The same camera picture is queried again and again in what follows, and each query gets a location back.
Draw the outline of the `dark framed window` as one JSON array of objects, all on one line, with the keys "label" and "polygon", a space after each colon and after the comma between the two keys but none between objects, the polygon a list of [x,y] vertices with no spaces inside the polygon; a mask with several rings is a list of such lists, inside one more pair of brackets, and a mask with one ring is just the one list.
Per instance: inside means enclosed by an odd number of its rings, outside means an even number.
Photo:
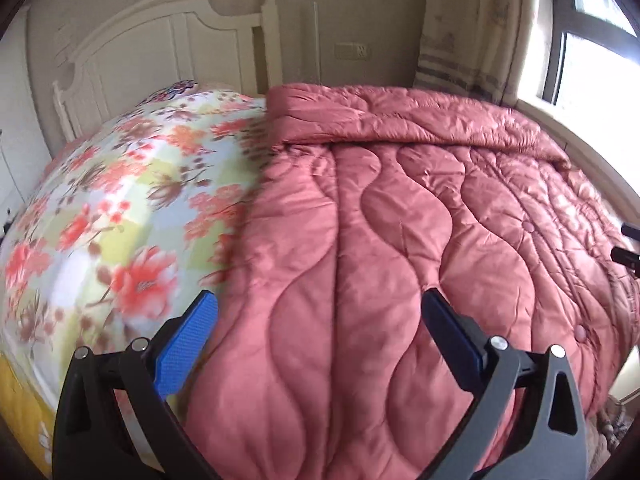
[{"label": "dark framed window", "polygon": [[639,125],[639,23],[620,0],[550,0],[541,99],[574,122]]}]

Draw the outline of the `colourful patterned round cushion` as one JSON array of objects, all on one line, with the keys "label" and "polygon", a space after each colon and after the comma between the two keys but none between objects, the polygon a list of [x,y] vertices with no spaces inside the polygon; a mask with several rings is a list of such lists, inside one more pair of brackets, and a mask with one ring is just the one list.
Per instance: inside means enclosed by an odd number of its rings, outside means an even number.
[{"label": "colourful patterned round cushion", "polygon": [[147,96],[140,105],[145,105],[153,102],[165,102],[175,99],[176,96],[182,96],[186,92],[194,90],[198,86],[198,83],[192,79],[180,80],[160,90],[154,91]]}]

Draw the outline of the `yellow cartoon blanket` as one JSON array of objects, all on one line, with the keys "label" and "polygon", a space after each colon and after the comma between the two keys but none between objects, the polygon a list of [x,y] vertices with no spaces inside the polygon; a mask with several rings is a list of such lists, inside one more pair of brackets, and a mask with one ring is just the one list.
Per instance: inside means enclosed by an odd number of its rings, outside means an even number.
[{"label": "yellow cartoon blanket", "polygon": [[51,478],[54,414],[9,359],[1,356],[1,417],[44,478]]}]

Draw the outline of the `beige patterned curtain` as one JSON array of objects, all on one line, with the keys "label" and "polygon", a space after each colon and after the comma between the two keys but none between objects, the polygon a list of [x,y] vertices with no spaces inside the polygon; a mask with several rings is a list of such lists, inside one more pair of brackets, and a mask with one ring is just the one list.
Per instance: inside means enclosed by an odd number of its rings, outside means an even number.
[{"label": "beige patterned curtain", "polygon": [[413,85],[503,106],[544,92],[552,0],[426,0]]}]

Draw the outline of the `pink quilted comforter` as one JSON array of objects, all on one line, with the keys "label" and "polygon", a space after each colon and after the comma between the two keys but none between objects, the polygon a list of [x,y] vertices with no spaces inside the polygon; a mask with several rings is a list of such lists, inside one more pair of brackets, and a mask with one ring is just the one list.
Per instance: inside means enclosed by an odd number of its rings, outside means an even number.
[{"label": "pink quilted comforter", "polygon": [[589,180],[527,117],[449,94],[288,84],[186,433],[226,479],[413,479],[471,398],[420,315],[437,288],[516,348],[567,352],[599,411],[639,285]]}]

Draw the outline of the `white wooden headboard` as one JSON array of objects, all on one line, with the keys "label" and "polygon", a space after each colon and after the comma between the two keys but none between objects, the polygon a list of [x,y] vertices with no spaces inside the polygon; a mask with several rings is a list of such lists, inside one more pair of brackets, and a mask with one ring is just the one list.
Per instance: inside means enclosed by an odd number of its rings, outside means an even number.
[{"label": "white wooden headboard", "polygon": [[283,81],[277,1],[221,15],[212,0],[142,0],[95,29],[67,62],[70,83],[54,82],[52,90],[68,142],[182,80],[261,96]]}]

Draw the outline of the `wall power outlet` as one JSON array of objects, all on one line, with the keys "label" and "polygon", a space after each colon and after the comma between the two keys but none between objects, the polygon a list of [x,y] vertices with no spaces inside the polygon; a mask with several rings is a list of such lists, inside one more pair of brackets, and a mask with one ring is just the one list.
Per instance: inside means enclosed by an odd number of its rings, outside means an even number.
[{"label": "wall power outlet", "polygon": [[360,42],[337,42],[334,44],[334,58],[340,61],[365,61],[370,56],[369,47]]}]

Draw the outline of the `floral bed sheet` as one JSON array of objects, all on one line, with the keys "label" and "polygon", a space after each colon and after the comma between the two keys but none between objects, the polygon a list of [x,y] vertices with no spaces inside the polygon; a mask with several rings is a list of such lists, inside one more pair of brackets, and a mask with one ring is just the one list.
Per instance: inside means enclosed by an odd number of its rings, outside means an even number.
[{"label": "floral bed sheet", "polygon": [[269,155],[266,102],[198,84],[52,162],[1,245],[1,355],[55,418],[73,351],[125,349],[224,282]]}]

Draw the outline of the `white wardrobe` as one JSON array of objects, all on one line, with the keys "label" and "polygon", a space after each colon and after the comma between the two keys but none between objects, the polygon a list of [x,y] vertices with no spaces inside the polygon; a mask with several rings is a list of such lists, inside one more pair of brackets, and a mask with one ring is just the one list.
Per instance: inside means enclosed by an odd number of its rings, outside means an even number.
[{"label": "white wardrobe", "polygon": [[28,6],[15,14],[1,39],[1,222],[12,221],[34,192],[51,154],[32,98],[27,64]]}]

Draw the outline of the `white slim standing lamp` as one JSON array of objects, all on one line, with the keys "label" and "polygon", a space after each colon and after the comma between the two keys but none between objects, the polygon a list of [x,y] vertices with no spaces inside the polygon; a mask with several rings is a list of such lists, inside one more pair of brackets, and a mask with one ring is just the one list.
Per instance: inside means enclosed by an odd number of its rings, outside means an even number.
[{"label": "white slim standing lamp", "polygon": [[319,21],[319,5],[317,1],[313,1],[312,24],[314,28],[314,80],[317,84],[322,83],[322,65],[321,65],[321,41],[320,41],[320,21]]}]

